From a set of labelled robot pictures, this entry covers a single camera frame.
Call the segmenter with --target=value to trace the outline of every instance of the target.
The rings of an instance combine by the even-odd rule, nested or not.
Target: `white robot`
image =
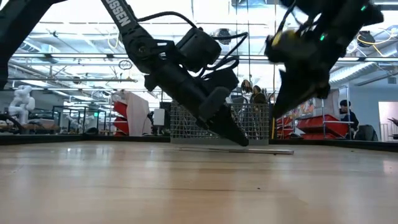
[[[22,125],[27,124],[29,111],[35,108],[35,99],[30,96],[31,91],[31,86],[19,86],[14,92],[15,97],[8,107],[10,116],[19,114],[19,122]]]

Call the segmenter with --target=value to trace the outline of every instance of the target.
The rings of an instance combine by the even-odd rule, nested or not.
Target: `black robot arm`
[[[29,35],[34,26],[52,4],[60,0],[10,0],[1,11],[0,62],[1,88],[7,83],[7,63],[13,53]],[[213,68],[221,54],[217,41],[195,25],[183,39],[174,44],[170,40],[156,40],[139,25],[138,19],[125,0],[101,0],[117,25],[126,52],[135,66],[148,75],[145,87],[152,91],[159,86],[173,100],[187,109],[196,119],[197,125],[242,146],[248,145],[248,139],[231,117],[231,109],[225,104],[225,98],[238,85],[233,67],[238,58],[224,58]],[[175,12],[163,12],[158,16],[177,15]],[[216,70],[228,62],[232,67]],[[205,69],[214,70],[203,75]],[[192,77],[188,71],[199,72]]]
[[[312,97],[327,98],[329,71],[363,26],[383,22],[370,0],[281,0],[288,8],[275,36],[266,40],[265,55],[283,63],[282,84],[273,116],[278,118]],[[308,20],[297,30],[283,31],[287,16],[298,7]]]

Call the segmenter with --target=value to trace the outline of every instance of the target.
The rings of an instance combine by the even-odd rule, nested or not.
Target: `wood grain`
[[[136,142],[0,146],[0,223],[397,223],[397,154],[270,149],[295,154]]]

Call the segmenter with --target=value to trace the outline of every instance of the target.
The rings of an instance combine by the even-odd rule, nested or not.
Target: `wall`
[[[63,105],[63,98],[58,95],[44,94],[43,91],[32,91],[30,95],[35,98],[38,109],[52,110],[52,106]],[[12,99],[14,99],[13,91],[0,91],[0,113],[10,105]]]
[[[345,90],[340,90],[340,100],[345,100]],[[350,87],[349,100],[359,125],[370,124],[381,138],[379,102],[398,101],[398,90],[385,88]]]

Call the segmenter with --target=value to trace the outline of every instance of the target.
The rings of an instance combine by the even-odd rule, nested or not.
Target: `metal wire basket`
[[[231,103],[231,115],[235,123],[249,139],[249,145],[268,144],[268,104]],[[196,119],[183,107],[172,103],[170,113],[172,144],[235,144],[217,134],[199,128]]]

